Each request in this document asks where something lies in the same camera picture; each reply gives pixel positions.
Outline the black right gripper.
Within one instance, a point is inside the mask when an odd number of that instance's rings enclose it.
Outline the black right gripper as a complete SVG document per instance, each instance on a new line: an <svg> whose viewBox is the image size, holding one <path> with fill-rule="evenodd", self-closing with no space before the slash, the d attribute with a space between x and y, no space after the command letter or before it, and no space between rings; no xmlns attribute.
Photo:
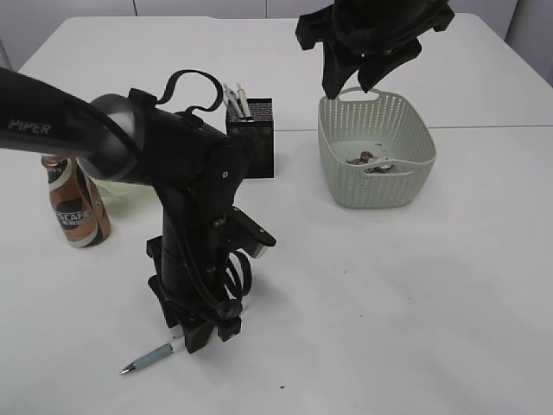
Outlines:
<svg viewBox="0 0 553 415"><path fill-rule="evenodd" d="M335 1L300 16L296 39L303 50L324 42L322 86L328 99L336 99L356 71L368 93L422 52L418 36L443 31L453 19L447 1Z"/></svg>

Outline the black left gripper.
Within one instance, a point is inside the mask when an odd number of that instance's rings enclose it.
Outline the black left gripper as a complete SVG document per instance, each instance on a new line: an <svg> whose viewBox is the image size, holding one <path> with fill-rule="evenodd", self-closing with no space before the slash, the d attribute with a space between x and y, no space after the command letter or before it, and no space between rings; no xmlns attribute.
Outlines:
<svg viewBox="0 0 553 415"><path fill-rule="evenodd" d="M174 255L165 248L162 236L148 240L146 252L153 259L156 268L156 274L149 278L148 286L157 299L160 295L164 295L167 298L175 298L177 302L198 302L213 310L190 281L188 268L182 262L181 256ZM225 262L226 268L219 274L219 280L213 284L213 288L224 299L241 303L243 311L242 300L251 290L251 264L244 253L234 251L232 254L238 260L239 266L235 266L230 259L227 259ZM184 334L185 349L190 354L204 348L215 329L213 324L200 319L182 322L181 327ZM220 319L217 323L218 337L223 342L227 342L238 335L240 331L240 316Z"/></svg>

